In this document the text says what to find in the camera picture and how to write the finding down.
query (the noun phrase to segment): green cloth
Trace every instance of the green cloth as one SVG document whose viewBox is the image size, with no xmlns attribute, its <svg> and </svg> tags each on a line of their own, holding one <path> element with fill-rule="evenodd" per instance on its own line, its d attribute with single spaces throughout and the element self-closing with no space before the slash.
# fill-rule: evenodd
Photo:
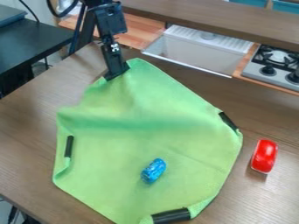
<svg viewBox="0 0 299 224">
<path fill-rule="evenodd" d="M 194 218 L 219 193 L 242 135 L 163 71 L 141 59 L 128 63 L 125 74 L 100 78 L 78 106 L 59 111 L 53 182 L 115 223 L 150 224 L 151 214 L 182 207 Z M 148 185 L 140 173 L 155 158 L 167 169 Z"/>
</svg>

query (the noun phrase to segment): blue object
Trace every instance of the blue object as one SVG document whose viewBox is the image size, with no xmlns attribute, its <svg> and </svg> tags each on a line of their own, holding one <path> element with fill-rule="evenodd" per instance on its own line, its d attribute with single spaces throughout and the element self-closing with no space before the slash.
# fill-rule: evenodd
<svg viewBox="0 0 299 224">
<path fill-rule="evenodd" d="M 299 3 L 288 3 L 283 1 L 273 0 L 274 11 L 286 11 L 299 14 Z"/>
<path fill-rule="evenodd" d="M 150 165 L 145 168 L 141 177 L 145 183 L 154 183 L 166 170 L 166 163 L 161 158 L 156 158 Z"/>
<path fill-rule="evenodd" d="M 265 7 L 267 3 L 267 0 L 229 0 L 229 1 L 232 3 L 249 4 L 258 7 Z"/>
</svg>

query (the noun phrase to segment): gas stove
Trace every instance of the gas stove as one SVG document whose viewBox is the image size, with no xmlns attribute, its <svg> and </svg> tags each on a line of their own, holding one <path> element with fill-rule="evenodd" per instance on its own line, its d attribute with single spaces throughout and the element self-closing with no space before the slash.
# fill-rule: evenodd
<svg viewBox="0 0 299 224">
<path fill-rule="evenodd" d="M 299 92 L 299 53 L 261 45 L 242 76 Z"/>
</svg>

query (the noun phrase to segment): blue toy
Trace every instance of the blue toy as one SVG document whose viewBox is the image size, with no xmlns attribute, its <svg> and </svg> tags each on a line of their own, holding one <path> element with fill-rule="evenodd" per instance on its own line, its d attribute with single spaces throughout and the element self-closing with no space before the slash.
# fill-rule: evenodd
<svg viewBox="0 0 299 224">
<path fill-rule="evenodd" d="M 164 173 L 165 170 L 166 163 L 161 158 L 156 158 L 147 168 L 142 171 L 142 180 L 147 184 L 154 183 L 162 175 L 162 173 Z"/>
</svg>

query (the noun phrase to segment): red object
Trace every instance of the red object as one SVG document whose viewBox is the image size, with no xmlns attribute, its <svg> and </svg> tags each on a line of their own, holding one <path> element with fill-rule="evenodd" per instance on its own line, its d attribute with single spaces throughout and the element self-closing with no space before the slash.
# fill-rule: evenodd
<svg viewBox="0 0 299 224">
<path fill-rule="evenodd" d="M 269 173 L 275 164 L 276 154 L 276 143 L 261 139 L 251 159 L 251 168 L 258 172 Z"/>
</svg>

